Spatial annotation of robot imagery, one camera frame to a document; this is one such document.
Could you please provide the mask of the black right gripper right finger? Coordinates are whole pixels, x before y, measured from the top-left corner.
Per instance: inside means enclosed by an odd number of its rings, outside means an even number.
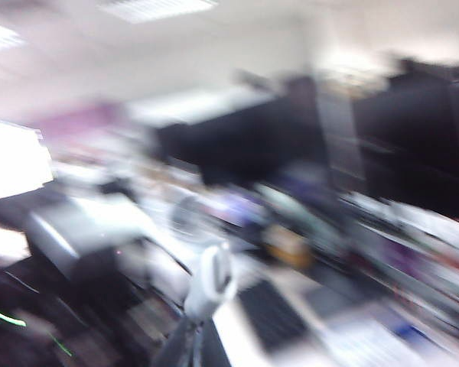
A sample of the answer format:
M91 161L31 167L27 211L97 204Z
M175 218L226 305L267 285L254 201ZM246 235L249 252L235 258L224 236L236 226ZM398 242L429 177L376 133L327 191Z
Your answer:
M199 366L231 367L215 323L212 320L207 321L202 326Z

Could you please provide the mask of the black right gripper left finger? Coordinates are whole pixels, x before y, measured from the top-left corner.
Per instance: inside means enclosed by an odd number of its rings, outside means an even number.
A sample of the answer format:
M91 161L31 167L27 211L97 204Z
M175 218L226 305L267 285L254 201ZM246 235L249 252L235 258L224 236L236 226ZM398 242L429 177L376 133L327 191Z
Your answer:
M151 365L156 367L187 366L194 348L196 331L197 324L189 318L181 318L152 360Z

